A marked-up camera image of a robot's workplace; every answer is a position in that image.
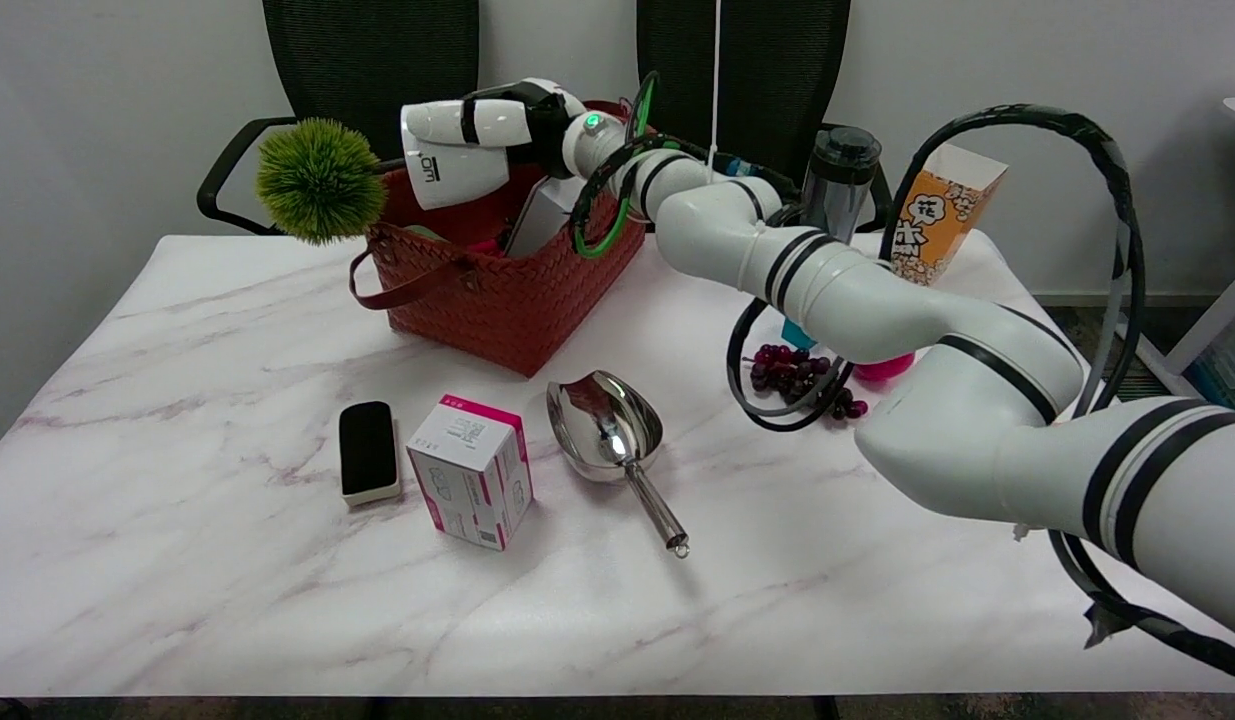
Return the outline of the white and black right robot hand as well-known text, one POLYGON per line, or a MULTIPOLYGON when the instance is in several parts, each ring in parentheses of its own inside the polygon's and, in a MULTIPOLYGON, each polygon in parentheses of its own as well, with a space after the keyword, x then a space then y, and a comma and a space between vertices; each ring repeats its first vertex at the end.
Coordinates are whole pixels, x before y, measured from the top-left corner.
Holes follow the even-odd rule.
POLYGON ((457 100, 408 105, 399 110, 399 123, 405 142, 501 149, 508 163, 563 179, 576 177, 563 158, 564 135, 585 111, 558 83, 526 78, 457 100))

